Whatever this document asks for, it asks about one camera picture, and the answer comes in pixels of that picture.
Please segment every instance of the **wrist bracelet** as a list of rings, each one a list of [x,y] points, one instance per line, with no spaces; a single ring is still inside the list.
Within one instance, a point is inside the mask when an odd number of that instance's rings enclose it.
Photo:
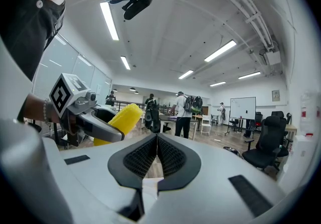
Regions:
[[[45,123],[50,126],[50,123],[49,122],[52,122],[51,118],[47,117],[47,115],[50,115],[51,113],[48,114],[49,110],[48,110],[48,106],[50,106],[50,103],[49,103],[49,99],[45,99],[45,102],[44,102],[44,120],[45,120]]]

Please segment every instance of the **black rubber pad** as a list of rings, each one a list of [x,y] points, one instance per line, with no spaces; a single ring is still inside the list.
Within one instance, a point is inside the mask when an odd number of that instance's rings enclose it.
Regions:
[[[90,158],[87,155],[80,155],[80,156],[77,156],[77,157],[65,159],[65,162],[66,162],[67,165],[70,165],[70,164],[74,164],[74,163],[77,163],[77,162],[82,162],[82,161],[85,161],[85,160],[88,160],[88,159],[90,159]]]
[[[260,216],[273,205],[242,175],[229,178],[245,204],[255,217]]]

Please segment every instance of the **white shirt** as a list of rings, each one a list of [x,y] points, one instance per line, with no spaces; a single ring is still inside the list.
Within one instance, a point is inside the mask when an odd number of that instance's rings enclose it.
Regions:
[[[185,111],[184,109],[184,105],[186,102],[186,97],[181,95],[179,97],[177,97],[176,101],[175,101],[175,105],[176,105],[176,109],[178,110],[179,114],[177,114],[177,117],[192,117],[192,113],[189,113],[187,111]]]
[[[224,109],[224,106],[221,105],[221,107],[219,107],[217,110],[219,111],[219,115],[222,114],[222,110]]]

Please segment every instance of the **yellow sponge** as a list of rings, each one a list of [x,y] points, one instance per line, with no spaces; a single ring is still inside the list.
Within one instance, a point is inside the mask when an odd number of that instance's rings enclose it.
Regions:
[[[119,129],[126,136],[135,127],[141,115],[142,110],[136,104],[132,103],[125,106],[119,113],[116,114],[115,117],[112,118],[110,122],[108,122],[108,124]],[[95,146],[109,143],[110,142],[101,139],[94,139]]]

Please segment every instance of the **railing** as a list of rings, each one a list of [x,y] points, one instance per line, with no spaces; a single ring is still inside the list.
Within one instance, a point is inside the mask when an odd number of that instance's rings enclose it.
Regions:
[[[136,104],[140,109],[144,110],[145,104],[144,103],[136,103],[136,102],[129,102],[129,101],[115,101],[114,107],[116,107],[116,112],[120,112],[125,106],[130,104]]]
[[[160,113],[164,114],[164,115],[170,115],[170,110],[171,107],[168,106],[158,106],[158,110]]]

